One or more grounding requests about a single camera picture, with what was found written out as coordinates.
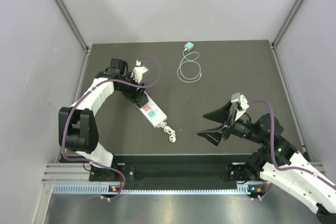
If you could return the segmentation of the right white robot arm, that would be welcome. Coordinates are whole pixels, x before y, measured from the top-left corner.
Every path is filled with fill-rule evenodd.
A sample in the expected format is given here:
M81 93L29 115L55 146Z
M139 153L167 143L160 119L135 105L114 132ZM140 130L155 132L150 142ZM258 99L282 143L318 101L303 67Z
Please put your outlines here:
M321 174L295 146L282 137L284 128L273 111L256 122L242 120L247 105L227 102L208 112L203 118L219 127L198 132L198 136L218 146L231 135L260 144L258 151L241 167L244 180L264 180L275 185L306 205L320 223L335 223L335 183Z

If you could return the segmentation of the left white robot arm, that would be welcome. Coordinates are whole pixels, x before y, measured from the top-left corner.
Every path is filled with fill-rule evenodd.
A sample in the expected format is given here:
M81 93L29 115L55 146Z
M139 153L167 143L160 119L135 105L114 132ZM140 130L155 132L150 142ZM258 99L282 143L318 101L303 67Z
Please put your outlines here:
M82 95L70 107L62 107L58 113L59 144L63 150L71 150L87 159L93 166L101 168L107 180L114 180L119 168L114 155L99 142L95 115L106 99L114 92L122 95L138 108L148 103L142 77L148 72L140 60L132 70L121 59L111 59L110 66L100 71Z

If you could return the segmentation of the white power strip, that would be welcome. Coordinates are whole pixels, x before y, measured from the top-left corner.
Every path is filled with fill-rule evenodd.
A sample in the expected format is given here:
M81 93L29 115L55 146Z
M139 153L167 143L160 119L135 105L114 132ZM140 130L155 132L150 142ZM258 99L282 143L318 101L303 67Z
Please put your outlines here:
M145 102L143 105L136 107L151 123L153 127L160 127L163 122L167 120L167 115L160 109L160 107L152 100L152 98L145 92Z

